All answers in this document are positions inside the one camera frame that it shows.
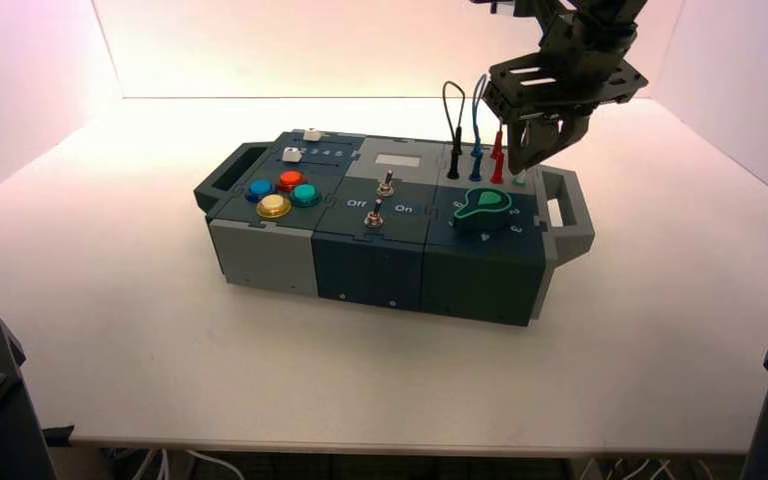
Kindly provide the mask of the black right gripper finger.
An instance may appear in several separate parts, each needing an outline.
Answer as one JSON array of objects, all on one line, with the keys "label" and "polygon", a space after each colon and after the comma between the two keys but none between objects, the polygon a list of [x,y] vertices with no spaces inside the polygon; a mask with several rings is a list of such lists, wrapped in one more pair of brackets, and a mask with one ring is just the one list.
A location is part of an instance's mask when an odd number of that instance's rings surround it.
[{"label": "black right gripper finger", "polygon": [[590,124],[590,116],[569,115],[561,117],[555,126],[558,132],[550,144],[543,149],[538,163],[542,163],[564,149],[579,142],[587,133]]},{"label": "black right gripper finger", "polygon": [[509,122],[507,140],[508,170],[511,174],[519,174],[541,163],[546,159],[546,119],[534,117]]}]

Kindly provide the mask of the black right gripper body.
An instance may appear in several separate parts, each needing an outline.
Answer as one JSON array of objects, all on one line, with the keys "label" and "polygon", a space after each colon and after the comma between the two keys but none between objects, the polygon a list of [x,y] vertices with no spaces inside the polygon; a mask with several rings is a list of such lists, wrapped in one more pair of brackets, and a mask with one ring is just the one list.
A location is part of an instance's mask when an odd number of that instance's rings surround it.
[{"label": "black right gripper body", "polygon": [[607,78],[565,79],[539,56],[521,56],[489,69],[483,100],[504,124],[565,112],[587,115],[605,103],[625,103],[648,79],[622,60]]}]

